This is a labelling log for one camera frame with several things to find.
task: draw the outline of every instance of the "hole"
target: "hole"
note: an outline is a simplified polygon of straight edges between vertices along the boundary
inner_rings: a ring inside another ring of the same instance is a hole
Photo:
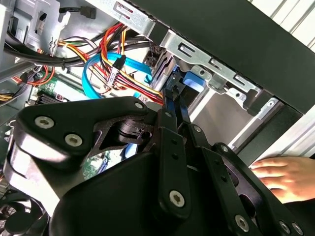
[[[253,205],[253,203],[251,202],[251,200],[244,194],[241,194],[240,196],[241,202],[244,206],[244,209],[247,213],[247,215],[250,218],[254,218],[256,216],[256,211],[255,211],[255,207]]]
[[[236,77],[234,78],[234,80],[236,82],[238,82],[240,85],[245,86],[245,84],[242,81],[240,81],[239,79],[237,79]]]
[[[16,17],[12,18],[12,30],[11,33],[16,37],[16,30],[18,28],[19,19]]]
[[[35,29],[35,33],[38,35],[42,35],[44,26],[45,26],[45,21],[46,21],[47,14],[45,12],[40,12],[38,14],[38,20],[37,20],[37,25]]]
[[[141,135],[141,138],[142,139],[149,139],[151,137],[151,133],[150,132],[144,132],[142,135]]]
[[[42,120],[40,121],[40,123],[41,123],[41,124],[44,124],[44,125],[49,125],[49,122],[46,121],[45,119],[42,119]]]
[[[224,182],[227,182],[227,179],[226,179],[226,177],[224,177],[224,176],[221,176],[221,179],[224,181]]]
[[[240,219],[240,224],[241,224],[243,227],[245,227],[245,226],[246,226],[246,224],[245,224],[245,222],[244,222],[244,220],[243,220],[243,219]]]
[[[178,160],[179,159],[179,156],[177,154],[173,154],[172,157],[173,157],[174,160]]]
[[[78,143],[78,140],[75,139],[75,138],[70,138],[69,141],[72,142],[72,143],[74,143],[74,144],[77,144],[77,143]]]
[[[179,203],[181,201],[181,198],[178,195],[174,195],[174,200]]]

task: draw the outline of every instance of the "wire bundle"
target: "wire bundle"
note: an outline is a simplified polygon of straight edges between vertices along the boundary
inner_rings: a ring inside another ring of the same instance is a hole
[[[100,62],[102,67],[110,73],[110,70],[113,66],[113,64],[108,60],[108,46],[110,45],[113,37],[115,34],[121,33],[121,44],[119,43],[117,51],[121,52],[122,55],[125,54],[125,41],[126,41],[126,26],[123,26],[122,24],[118,24],[116,26],[113,26],[110,28],[105,36],[103,37],[103,40],[100,43],[101,47],[101,54],[100,54]],[[141,84],[140,82],[136,81],[134,78],[126,74],[124,71],[120,71],[119,75],[116,78],[116,82],[121,84],[124,87],[127,87],[129,89],[133,89],[136,92],[146,96],[150,100],[158,103],[163,104],[162,95],[158,91],[154,91],[153,89]]]
[[[36,65],[35,67],[36,70],[33,70],[33,72],[28,73],[28,80],[25,86],[27,85],[39,86],[48,83],[54,76],[55,66],[68,68],[72,66],[85,65],[84,76],[86,75],[86,70],[89,69],[93,75],[95,75],[100,81],[102,81],[106,88],[105,93],[97,94],[94,96],[95,98],[102,98],[101,95],[105,95],[111,90],[132,89],[137,93],[146,96],[148,99],[158,104],[162,104],[163,101],[160,92],[154,91],[150,87],[136,81],[133,77],[131,77],[130,74],[129,75],[126,74],[126,72],[123,70],[119,71],[112,85],[109,85],[108,83],[108,78],[113,68],[113,64],[110,62],[108,58],[109,53],[118,52],[119,54],[124,55],[127,50],[149,47],[150,45],[145,37],[137,36],[137,34],[136,35],[132,34],[134,34],[132,30],[128,30],[127,27],[124,26],[122,23],[118,23],[93,39],[87,39],[79,36],[73,36],[64,39],[63,41],[58,43],[58,46],[67,48],[74,52],[76,55],[76,57],[65,59],[45,55],[42,54],[41,52],[35,52],[29,49],[26,45],[21,43],[11,33],[8,32],[5,40],[4,51],[15,57],[19,57],[26,61],[30,61]],[[82,50],[79,49],[80,47],[88,45],[92,47],[92,50],[89,52],[83,52]],[[139,63],[131,59],[127,59],[127,62],[132,64]],[[49,66],[52,67],[50,75],[48,68]],[[43,78],[35,81],[34,78],[36,72],[40,71],[42,68],[45,71],[45,75],[43,76]],[[144,71],[139,68],[142,67],[141,66],[137,67],[136,71]],[[145,73],[148,76],[151,76],[151,71],[149,67],[148,71],[146,71]],[[18,77],[13,77],[13,80],[19,84],[23,82]],[[16,94],[12,93],[0,94],[0,102],[8,102],[15,97]]]

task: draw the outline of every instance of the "silver screw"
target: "silver screw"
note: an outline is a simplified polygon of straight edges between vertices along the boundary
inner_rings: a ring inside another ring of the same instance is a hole
[[[244,232],[248,232],[250,230],[250,227],[247,221],[241,215],[236,215],[235,221],[236,221],[237,226],[240,227]]]
[[[166,114],[168,117],[171,117],[171,118],[173,117],[172,114],[170,114],[169,112],[165,112],[165,114]]]
[[[50,129],[55,125],[55,122],[49,117],[37,117],[35,124],[42,129]]]
[[[301,228],[295,224],[295,223],[292,223],[292,226],[294,227],[295,231],[299,234],[299,235],[303,235],[303,231],[301,230]]]
[[[228,149],[227,149],[226,146],[221,145],[221,148],[222,148],[223,151],[228,152]]]
[[[136,102],[135,105],[136,105],[136,107],[139,108],[139,109],[142,109],[142,108],[143,108],[142,104],[140,104],[140,103],[138,103],[138,102]]]
[[[68,134],[64,140],[68,145],[72,147],[81,146],[83,143],[81,137],[76,134]]]
[[[268,103],[268,107],[272,107],[272,106],[274,106],[275,105],[275,101],[270,101],[269,103]]]
[[[201,133],[201,129],[200,129],[200,127],[198,127],[197,125],[195,125],[193,128],[194,128],[198,133]]]
[[[283,230],[284,230],[287,234],[291,233],[289,227],[288,227],[283,221],[279,221],[279,223],[280,223],[281,227],[283,228]]]
[[[185,205],[185,199],[183,195],[176,190],[173,190],[169,193],[169,199],[177,207],[183,207]]]
[[[43,77],[44,77],[43,73],[41,73],[41,72],[38,72],[38,73],[36,74],[36,76],[39,77],[39,78],[43,78]]]

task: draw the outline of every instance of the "orange wire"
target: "orange wire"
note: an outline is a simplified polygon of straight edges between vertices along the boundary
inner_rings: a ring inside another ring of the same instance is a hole
[[[46,81],[44,81],[44,82],[42,82],[42,83],[32,83],[32,82],[29,82],[28,84],[29,84],[29,85],[34,85],[34,86],[44,85],[44,84],[48,83],[49,81],[51,81],[51,79],[54,77],[54,75],[55,75],[55,68],[53,67],[53,69],[52,69],[52,71],[51,71],[51,75],[50,75],[50,77],[49,77]]]

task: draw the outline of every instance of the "yellow wire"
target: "yellow wire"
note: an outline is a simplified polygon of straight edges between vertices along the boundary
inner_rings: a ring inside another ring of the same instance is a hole
[[[72,47],[71,45],[68,45],[67,43],[64,43],[64,42],[59,42],[59,45],[61,45],[61,46],[65,46],[65,47],[67,47],[67,48],[71,48],[71,50],[73,50],[73,52],[75,53],[75,54],[77,54],[84,62],[87,62],[87,60],[85,59],[85,57],[78,51],[78,50],[76,50],[74,47]],[[102,74],[101,74],[101,72],[99,72],[99,70],[97,70],[96,68],[93,68],[92,67],[92,69],[91,68],[89,68],[91,71],[93,71],[93,72],[97,72],[98,73],[98,78],[103,82],[103,83],[105,83],[106,84],[106,86],[108,86],[108,84],[107,84],[107,82],[103,79],[103,77],[102,77]]]
[[[109,64],[110,66],[113,66],[113,64],[110,63],[109,60],[107,60],[103,55],[102,55],[102,59],[103,59],[107,64]],[[151,88],[149,88],[149,87],[143,85],[142,83],[136,81],[136,80],[133,79],[131,76],[129,76],[129,75],[127,75],[126,73],[124,73],[122,70],[120,71],[120,73],[121,73],[122,75],[124,75],[125,77],[127,77],[129,80],[133,81],[133,82],[134,82],[135,84],[137,84],[138,86],[140,86],[140,87],[144,88],[145,90],[148,90],[148,91],[150,91],[150,92],[152,92],[152,93],[154,93],[154,94],[156,94],[156,95],[162,97],[162,95],[161,95],[160,92],[155,91],[155,90],[153,90],[153,89],[151,89]]]
[[[2,98],[2,99],[11,99],[12,96],[0,95],[0,98]]]
[[[122,33],[122,55],[125,55],[126,30]]]

